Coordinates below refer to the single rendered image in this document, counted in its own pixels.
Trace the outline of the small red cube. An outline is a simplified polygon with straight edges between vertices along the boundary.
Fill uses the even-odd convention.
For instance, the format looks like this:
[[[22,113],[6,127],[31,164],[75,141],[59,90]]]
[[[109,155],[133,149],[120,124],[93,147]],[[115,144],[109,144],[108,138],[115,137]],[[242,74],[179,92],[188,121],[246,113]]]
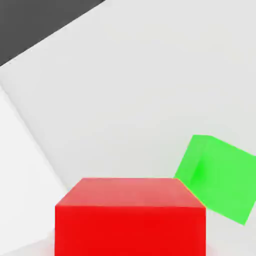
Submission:
[[[54,238],[54,256],[206,256],[206,208],[176,178],[83,178]]]

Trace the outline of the small green cube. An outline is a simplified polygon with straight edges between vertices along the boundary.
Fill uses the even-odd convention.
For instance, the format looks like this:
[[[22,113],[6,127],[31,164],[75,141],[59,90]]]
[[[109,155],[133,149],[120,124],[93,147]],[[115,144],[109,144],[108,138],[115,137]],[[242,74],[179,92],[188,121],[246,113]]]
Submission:
[[[193,135],[174,175],[210,210],[245,225],[256,201],[256,155]]]

